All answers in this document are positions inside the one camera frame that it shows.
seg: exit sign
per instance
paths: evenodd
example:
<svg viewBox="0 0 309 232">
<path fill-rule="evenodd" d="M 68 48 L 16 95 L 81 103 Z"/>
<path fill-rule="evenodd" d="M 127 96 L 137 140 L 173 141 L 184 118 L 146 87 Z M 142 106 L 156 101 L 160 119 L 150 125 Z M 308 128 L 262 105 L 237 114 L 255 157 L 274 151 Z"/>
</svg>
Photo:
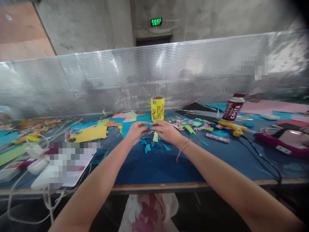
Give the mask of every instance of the exit sign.
<svg viewBox="0 0 309 232">
<path fill-rule="evenodd" d="M 149 19 L 149 25 L 150 27 L 153 26 L 162 26 L 163 18 L 155 18 L 155 19 Z"/>
</svg>

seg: perforated metal panel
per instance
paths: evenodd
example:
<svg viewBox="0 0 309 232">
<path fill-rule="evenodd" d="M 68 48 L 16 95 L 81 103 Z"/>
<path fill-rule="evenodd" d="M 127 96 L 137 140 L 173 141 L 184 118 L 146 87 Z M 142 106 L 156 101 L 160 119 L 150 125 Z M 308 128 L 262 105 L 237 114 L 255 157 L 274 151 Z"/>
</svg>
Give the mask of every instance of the perforated metal panel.
<svg viewBox="0 0 309 232">
<path fill-rule="evenodd" d="M 159 44 L 0 63 L 0 105 L 43 117 L 302 95 L 307 31 Z"/>
</svg>

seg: cardboard tube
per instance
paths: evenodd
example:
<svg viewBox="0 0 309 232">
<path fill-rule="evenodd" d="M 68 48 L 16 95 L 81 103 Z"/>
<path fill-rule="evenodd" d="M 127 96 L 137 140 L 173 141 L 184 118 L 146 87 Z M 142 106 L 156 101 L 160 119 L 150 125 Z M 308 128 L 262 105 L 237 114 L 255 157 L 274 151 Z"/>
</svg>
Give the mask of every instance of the cardboard tube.
<svg viewBox="0 0 309 232">
<path fill-rule="evenodd" d="M 164 120 L 164 97 L 151 98 L 151 119 Z"/>
</svg>

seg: concrete wall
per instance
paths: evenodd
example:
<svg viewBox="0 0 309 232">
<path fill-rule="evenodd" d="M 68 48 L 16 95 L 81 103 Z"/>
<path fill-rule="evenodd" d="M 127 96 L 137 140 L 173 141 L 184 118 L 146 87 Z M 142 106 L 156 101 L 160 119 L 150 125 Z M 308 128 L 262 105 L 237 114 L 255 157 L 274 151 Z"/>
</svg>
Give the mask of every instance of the concrete wall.
<svg viewBox="0 0 309 232">
<path fill-rule="evenodd" d="M 133 46 L 129 0 L 42 0 L 35 4 L 57 55 Z"/>
<path fill-rule="evenodd" d="M 305 27 L 283 0 L 130 0 L 130 6 L 136 38 L 173 34 L 179 42 Z M 156 17 L 163 26 L 150 28 Z"/>
</svg>

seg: bracelet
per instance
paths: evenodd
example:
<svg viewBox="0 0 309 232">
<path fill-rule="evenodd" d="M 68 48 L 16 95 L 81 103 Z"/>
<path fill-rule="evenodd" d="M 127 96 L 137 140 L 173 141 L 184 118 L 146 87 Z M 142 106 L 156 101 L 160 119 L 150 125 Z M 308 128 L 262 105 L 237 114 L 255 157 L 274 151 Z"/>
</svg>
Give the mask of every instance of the bracelet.
<svg viewBox="0 0 309 232">
<path fill-rule="evenodd" d="M 186 142 L 186 144 L 185 144 L 182 148 L 179 149 L 179 153 L 178 153 L 178 156 L 177 156 L 177 159 L 176 159 L 176 162 L 177 162 L 177 163 L 179 163 L 178 157 L 180 156 L 181 151 L 188 145 L 188 143 L 189 143 L 190 141 L 191 141 L 191 140 L 188 140 L 188 141 Z"/>
</svg>

